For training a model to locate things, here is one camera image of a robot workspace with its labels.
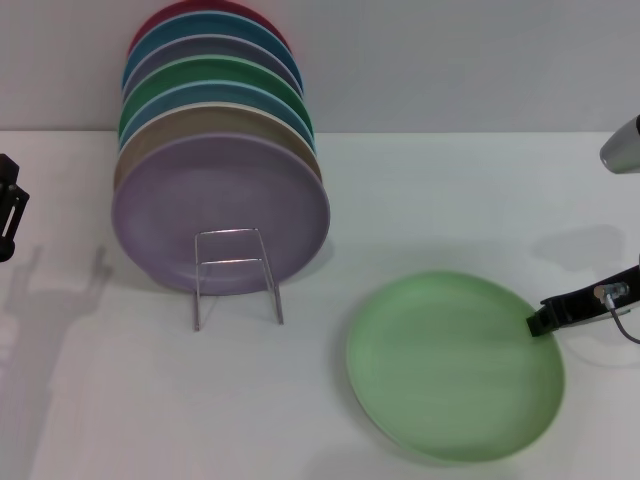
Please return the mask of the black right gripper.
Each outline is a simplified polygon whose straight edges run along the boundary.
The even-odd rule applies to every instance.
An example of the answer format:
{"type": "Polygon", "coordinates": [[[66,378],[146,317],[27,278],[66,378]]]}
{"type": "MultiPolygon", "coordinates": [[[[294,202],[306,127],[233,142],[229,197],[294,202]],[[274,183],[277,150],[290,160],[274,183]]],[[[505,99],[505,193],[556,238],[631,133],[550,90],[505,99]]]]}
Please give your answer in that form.
{"type": "Polygon", "coordinates": [[[573,302],[569,296],[557,296],[542,302],[541,308],[527,318],[527,326],[532,337],[541,337],[571,325],[574,319],[591,320],[607,318],[609,310],[595,296],[597,287],[625,284],[624,295],[613,300],[617,314],[625,315],[639,306],[639,266],[633,266],[594,285],[579,291],[576,313],[572,313],[573,302]]]}

